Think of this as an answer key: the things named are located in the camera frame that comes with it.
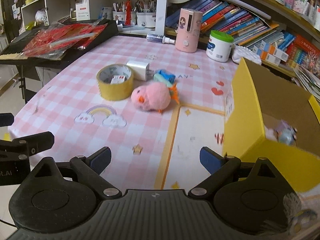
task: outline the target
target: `red heart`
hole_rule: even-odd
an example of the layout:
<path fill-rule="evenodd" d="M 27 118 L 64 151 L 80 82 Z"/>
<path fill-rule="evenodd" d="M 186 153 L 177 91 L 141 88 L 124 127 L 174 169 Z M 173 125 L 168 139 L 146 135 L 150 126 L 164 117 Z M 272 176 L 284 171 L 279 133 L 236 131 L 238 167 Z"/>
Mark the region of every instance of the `red heart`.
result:
<path fill-rule="evenodd" d="M 224 83 L 223 83 L 222 81 L 217 81 L 216 83 L 217 83 L 219 86 L 222 86 L 222 87 L 224 86 Z"/>
<path fill-rule="evenodd" d="M 218 90 L 217 88 L 212 88 L 211 91 L 212 91 L 212 93 L 214 93 L 216 96 L 222 96 L 222 95 L 223 95 L 223 91 L 222 91 L 222 90 Z"/>

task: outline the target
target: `gray ribbed plate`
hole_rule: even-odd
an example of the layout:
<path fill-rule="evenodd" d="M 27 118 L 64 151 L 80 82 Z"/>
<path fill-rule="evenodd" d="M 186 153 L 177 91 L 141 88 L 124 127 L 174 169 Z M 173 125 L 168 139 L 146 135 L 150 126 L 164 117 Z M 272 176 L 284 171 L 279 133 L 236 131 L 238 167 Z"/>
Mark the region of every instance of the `gray ribbed plate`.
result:
<path fill-rule="evenodd" d="M 128 190 L 105 200 L 87 222 L 57 234 L 19 229 L 10 240 L 251 240 L 223 224 L 208 202 L 187 197 L 184 190 Z"/>

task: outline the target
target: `pink checkered tablecloth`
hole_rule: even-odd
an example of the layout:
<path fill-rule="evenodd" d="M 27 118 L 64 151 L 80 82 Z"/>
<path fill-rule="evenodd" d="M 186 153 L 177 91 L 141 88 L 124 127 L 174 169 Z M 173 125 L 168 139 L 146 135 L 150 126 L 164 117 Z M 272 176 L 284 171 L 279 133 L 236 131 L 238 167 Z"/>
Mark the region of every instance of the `pink checkered tablecloth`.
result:
<path fill-rule="evenodd" d="M 227 93 L 237 68 L 231 60 L 226 63 L 211 60 L 204 50 L 185 53 L 171 44 L 151 43 L 144 38 L 113 37 L 46 84 L 8 128 L 13 138 L 44 131 L 54 134 L 52 149 L 31 157 L 33 165 L 45 156 L 52 156 L 56 162 L 69 161 L 76 155 L 89 156 L 108 146 L 112 161 L 101 174 L 103 178 L 123 192 L 127 188 L 153 189 L 171 119 L 170 106 L 161 115 L 137 110 L 130 98 L 106 101 L 100 96 L 96 81 L 96 75 L 103 67 L 113 63 L 126 64 L 130 59 L 148 59 L 150 69 L 174 73 L 181 101 L 216 110 L 224 110 L 222 93 Z M 190 64 L 199 69 L 190 68 Z M 119 126 L 101 125 L 110 112 L 123 119 Z M 75 121 L 84 113 L 96 113 L 94 122 Z M 141 155 L 133 155 L 132 147 L 137 144 L 143 147 Z"/>

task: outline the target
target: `green lid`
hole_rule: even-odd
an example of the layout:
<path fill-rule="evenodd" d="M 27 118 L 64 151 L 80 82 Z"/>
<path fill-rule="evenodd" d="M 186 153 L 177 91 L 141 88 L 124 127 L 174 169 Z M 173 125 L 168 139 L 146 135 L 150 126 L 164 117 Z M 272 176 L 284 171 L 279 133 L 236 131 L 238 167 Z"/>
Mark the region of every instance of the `green lid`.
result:
<path fill-rule="evenodd" d="M 225 42 L 229 42 L 229 43 L 233 43 L 233 41 L 234 41 L 234 38 L 231 35 L 223 33 L 223 32 L 211 31 L 210 35 L 220 41 L 225 41 Z"/>

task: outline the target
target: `clear plastic wrap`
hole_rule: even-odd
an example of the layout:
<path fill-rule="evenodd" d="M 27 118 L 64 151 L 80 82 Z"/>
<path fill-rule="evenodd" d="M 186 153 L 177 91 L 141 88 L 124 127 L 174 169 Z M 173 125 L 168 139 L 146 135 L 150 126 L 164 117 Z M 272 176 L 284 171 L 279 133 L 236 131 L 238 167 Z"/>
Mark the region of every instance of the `clear plastic wrap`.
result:
<path fill-rule="evenodd" d="M 67 49 L 85 49 L 107 25 L 93 24 L 54 24 L 41 30 L 23 49 L 22 56 L 60 60 Z"/>

